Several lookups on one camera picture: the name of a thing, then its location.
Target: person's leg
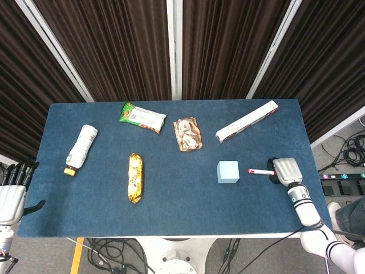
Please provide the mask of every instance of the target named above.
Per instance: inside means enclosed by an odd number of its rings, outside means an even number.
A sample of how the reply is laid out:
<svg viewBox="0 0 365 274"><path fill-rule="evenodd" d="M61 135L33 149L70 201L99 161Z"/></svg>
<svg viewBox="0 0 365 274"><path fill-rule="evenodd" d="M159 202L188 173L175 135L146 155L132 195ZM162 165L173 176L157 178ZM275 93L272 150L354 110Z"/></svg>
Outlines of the person's leg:
<svg viewBox="0 0 365 274"><path fill-rule="evenodd" d="M342 231L365 235L365 197L338 209L335 216Z"/></svg>

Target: food wrapper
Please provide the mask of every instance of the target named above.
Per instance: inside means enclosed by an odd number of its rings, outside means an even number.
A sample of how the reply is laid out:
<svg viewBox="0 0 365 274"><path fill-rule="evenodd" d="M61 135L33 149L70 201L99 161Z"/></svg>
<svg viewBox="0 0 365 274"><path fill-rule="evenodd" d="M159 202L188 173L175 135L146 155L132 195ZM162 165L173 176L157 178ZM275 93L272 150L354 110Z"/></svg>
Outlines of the food wrapper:
<svg viewBox="0 0 365 274"><path fill-rule="evenodd" d="M135 153L129 157L128 198L133 204L142 198L142 158Z"/></svg>
<svg viewBox="0 0 365 274"><path fill-rule="evenodd" d="M226 141L227 139L237 135L244 129L249 128L263 118L268 117L277 110L278 105L274 101L270 101L269 103L266 103L256 110L248 113L246 116L243 116L241 119L229 124L221 130L218 130L216 137L218 138L219 142L222 143L223 141Z"/></svg>
<svg viewBox="0 0 365 274"><path fill-rule="evenodd" d="M121 110L119 121L148 128L159 134L164 124L165 117L165 114L145 110L144 108L136 107L131 102L127 102Z"/></svg>
<svg viewBox="0 0 365 274"><path fill-rule="evenodd" d="M179 119L173 126L180 151L198 150L203 146L195 117Z"/></svg>

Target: white robotic hand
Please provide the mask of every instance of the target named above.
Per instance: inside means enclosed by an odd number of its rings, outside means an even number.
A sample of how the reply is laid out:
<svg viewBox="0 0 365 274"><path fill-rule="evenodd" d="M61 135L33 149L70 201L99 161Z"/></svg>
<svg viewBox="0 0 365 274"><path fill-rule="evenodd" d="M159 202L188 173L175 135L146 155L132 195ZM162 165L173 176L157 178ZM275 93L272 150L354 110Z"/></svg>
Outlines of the white robotic hand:
<svg viewBox="0 0 365 274"><path fill-rule="evenodd" d="M45 204L42 200L34 207L24 208L26 192L37 166L38 163L30 160L16 166L12 164L5 170L0 182L0 274L9 273L18 262L9 255L14 237L11 226L19 222L22 216L41 209Z"/></svg>
<svg viewBox="0 0 365 274"><path fill-rule="evenodd" d="M301 223L316 229L301 233L303 248L309 253L331 260L347 274L364 273L365 248L355 251L336 240L334 233L321 220L308 189L302 184L303 176L295 159L274 159L273 166L280 183L288 188L287 193Z"/></svg>

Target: robot finger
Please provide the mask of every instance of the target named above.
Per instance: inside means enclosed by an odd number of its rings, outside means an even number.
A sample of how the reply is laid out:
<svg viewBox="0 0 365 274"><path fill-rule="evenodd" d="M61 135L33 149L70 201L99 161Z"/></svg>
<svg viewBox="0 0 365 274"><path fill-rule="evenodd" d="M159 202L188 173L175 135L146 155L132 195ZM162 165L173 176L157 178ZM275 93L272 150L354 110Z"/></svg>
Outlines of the robot finger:
<svg viewBox="0 0 365 274"><path fill-rule="evenodd" d="M10 173L13 170L14 167L15 167L15 165L11 164L10 166L8 166L6 168L4 174L2 175L2 181L1 181L2 186L5 186L5 185L8 184Z"/></svg>
<svg viewBox="0 0 365 274"><path fill-rule="evenodd" d="M14 168L13 170L10 172L10 177L9 177L9 182L8 182L8 185L13 185L15 184L15 179L17 178L18 176L18 172L19 172L19 169L21 167L22 163L18 163Z"/></svg>
<svg viewBox="0 0 365 274"><path fill-rule="evenodd" d="M25 173L27 171L27 168L29 164L31 163L30 158L28 158L22 165L19 167L19 171L17 174L17 178L15 179L15 184L20 185L23 182L23 179L25 177Z"/></svg>
<svg viewBox="0 0 365 274"><path fill-rule="evenodd" d="M39 162L36 162L27 171L27 174L23 180L23 186L26 187L26 191L28 191L28 189L29 189L29 185L32 180L33 173L38 166L39 166Z"/></svg>

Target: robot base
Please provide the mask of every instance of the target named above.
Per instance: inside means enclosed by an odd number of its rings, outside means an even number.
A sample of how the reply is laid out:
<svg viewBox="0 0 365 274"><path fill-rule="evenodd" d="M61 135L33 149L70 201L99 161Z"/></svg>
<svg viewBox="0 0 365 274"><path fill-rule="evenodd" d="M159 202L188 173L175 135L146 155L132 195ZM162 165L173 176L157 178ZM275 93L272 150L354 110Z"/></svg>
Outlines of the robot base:
<svg viewBox="0 0 365 274"><path fill-rule="evenodd" d="M204 274L208 252L216 238L167 240L159 237L139 237L148 265L156 274Z"/></svg>

